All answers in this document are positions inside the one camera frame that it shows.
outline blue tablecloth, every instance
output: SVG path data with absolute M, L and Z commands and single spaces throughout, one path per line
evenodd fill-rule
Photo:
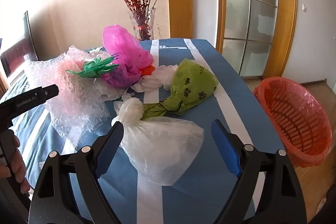
M 236 182 L 236 177 L 227 170 L 211 137 L 213 120 L 221 120 L 243 143 L 252 143 L 260 151 L 274 153 L 283 148 L 282 143 L 243 80 L 209 42 L 172 38 L 144 41 L 142 46 L 151 51 L 155 66 L 179 64 L 184 58 L 195 59 L 208 66 L 217 76 L 220 85 L 215 94 L 178 117 L 194 121 L 204 128 L 204 143 L 194 162 L 173 186 L 161 187 L 138 177 L 121 148 L 99 183 L 123 224 L 211 224 L 225 205 Z M 25 85 L 26 80 L 22 80 L 21 87 Z M 149 103 L 164 99 L 169 96 L 169 92 L 160 89 L 135 96 Z M 115 117 L 113 102 L 105 103 L 111 117 Z M 21 140 L 20 150 L 26 160 L 27 177 L 33 186 L 40 172 L 38 163 L 44 161 L 50 151 L 57 150 L 61 153 L 67 146 L 51 126 L 50 115 L 44 106 L 39 106 L 34 111 L 35 114 L 28 113 L 14 121 L 15 124 L 21 119 L 20 124 L 14 127 Z M 94 133 L 81 139 L 77 149 L 91 145 L 97 136 L 106 134 L 109 129 L 109 122 L 103 124 Z M 254 214 L 263 178 L 261 174 L 246 217 Z M 71 175 L 71 179 L 81 215 L 90 219 L 75 175 Z

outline laundry basket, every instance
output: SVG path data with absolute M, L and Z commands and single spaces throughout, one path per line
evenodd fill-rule
M 331 144 L 330 123 L 320 103 L 300 84 L 282 77 L 263 80 L 254 95 L 293 163 L 320 165 Z

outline glass door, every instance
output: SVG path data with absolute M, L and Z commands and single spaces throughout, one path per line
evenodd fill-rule
M 272 43 L 278 0 L 226 0 L 223 57 L 241 76 L 261 76 Z

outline glass vase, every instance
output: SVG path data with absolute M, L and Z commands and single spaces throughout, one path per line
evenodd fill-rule
M 128 12 L 136 39 L 140 41 L 154 39 L 155 10 L 156 8 Z

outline wall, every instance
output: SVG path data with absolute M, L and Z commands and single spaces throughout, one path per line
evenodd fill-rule
M 307 12 L 302 11 L 305 4 Z M 298 0 L 293 45 L 283 77 L 336 83 L 336 0 Z
M 216 47 L 218 0 L 193 0 L 193 38 Z
M 13 21 L 26 10 L 37 54 L 43 60 L 71 45 L 80 49 L 102 46 L 102 30 L 108 25 L 120 24 L 133 31 L 123 0 L 0 0 L 0 37 L 4 43 L 13 37 Z M 158 0 L 155 38 L 169 37 L 167 14 L 168 0 Z

